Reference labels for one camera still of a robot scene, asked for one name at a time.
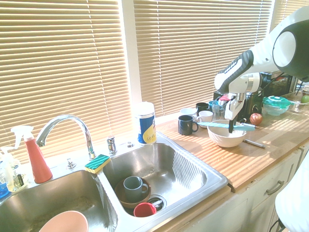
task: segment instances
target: window blinds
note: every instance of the window blinds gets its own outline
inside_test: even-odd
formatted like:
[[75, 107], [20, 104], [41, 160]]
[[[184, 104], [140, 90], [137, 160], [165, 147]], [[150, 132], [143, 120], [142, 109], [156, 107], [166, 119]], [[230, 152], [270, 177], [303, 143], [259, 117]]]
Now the window blinds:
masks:
[[214, 77], [267, 34], [271, 0], [134, 0], [142, 100], [156, 116], [212, 100]]
[[[92, 140], [131, 129], [130, 100], [116, 0], [0, 1], [0, 146], [10, 129], [72, 114]], [[27, 162], [25, 146], [12, 152]], [[55, 126], [43, 154], [85, 148], [73, 121]]]
[[274, 29], [282, 20], [284, 20], [291, 13], [301, 8], [302, 6], [308, 5], [309, 0], [276, 0], [271, 28]]

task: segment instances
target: red apple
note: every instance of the red apple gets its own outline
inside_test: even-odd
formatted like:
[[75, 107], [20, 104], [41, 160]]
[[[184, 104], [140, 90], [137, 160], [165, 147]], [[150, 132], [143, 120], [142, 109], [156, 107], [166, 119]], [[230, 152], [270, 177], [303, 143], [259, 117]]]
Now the red apple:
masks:
[[258, 113], [253, 113], [251, 114], [250, 116], [250, 122], [253, 124], [253, 125], [259, 125], [261, 122], [263, 121], [263, 116], [258, 114]]

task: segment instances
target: brown bowl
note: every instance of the brown bowl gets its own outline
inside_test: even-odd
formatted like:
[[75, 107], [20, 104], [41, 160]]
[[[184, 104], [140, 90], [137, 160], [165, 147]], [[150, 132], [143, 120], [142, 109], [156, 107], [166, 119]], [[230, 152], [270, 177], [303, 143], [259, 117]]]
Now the brown bowl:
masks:
[[131, 203], [126, 199], [126, 193], [125, 193], [125, 187], [124, 187], [125, 179], [120, 181], [115, 187], [115, 193], [123, 207], [128, 208], [128, 209], [134, 209], [138, 204], [148, 201], [150, 194], [151, 194], [151, 186], [148, 183], [148, 181], [146, 181], [143, 178], [141, 179], [143, 181], [143, 184], [148, 185], [148, 191], [142, 195], [143, 200], [141, 200], [140, 202]]

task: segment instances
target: double sink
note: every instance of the double sink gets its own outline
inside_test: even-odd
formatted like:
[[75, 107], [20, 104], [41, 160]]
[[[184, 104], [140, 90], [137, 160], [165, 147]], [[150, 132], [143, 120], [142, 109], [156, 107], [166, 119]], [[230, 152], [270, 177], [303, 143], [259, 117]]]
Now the double sink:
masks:
[[[103, 171], [84, 171], [87, 157], [73, 170], [65, 164], [52, 169], [53, 179], [18, 192], [0, 203], [4, 232], [38, 232], [55, 215], [83, 213], [89, 232], [154, 231], [227, 185], [227, 178], [157, 132], [153, 145], [117, 147]], [[156, 214], [134, 217], [119, 202], [114, 188], [128, 176], [146, 179], [150, 200], [162, 200]]]

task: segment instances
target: green sponge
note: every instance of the green sponge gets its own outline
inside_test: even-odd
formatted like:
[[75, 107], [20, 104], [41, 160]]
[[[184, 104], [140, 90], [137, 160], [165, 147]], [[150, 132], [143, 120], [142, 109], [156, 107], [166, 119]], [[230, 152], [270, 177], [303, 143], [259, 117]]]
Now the green sponge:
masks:
[[90, 173], [97, 173], [110, 161], [111, 159], [109, 156], [99, 155], [85, 165], [85, 170]]

